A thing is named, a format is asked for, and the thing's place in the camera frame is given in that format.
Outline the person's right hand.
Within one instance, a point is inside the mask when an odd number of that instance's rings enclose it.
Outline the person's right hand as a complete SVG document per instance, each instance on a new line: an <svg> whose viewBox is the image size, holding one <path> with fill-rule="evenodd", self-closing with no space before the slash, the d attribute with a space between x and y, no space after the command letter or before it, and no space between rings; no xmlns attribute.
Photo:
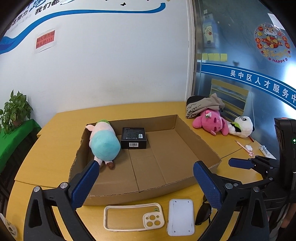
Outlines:
<svg viewBox="0 0 296 241"><path fill-rule="evenodd" d="M280 213L269 240L295 240L295 203L289 204L289 207Z"/></svg>

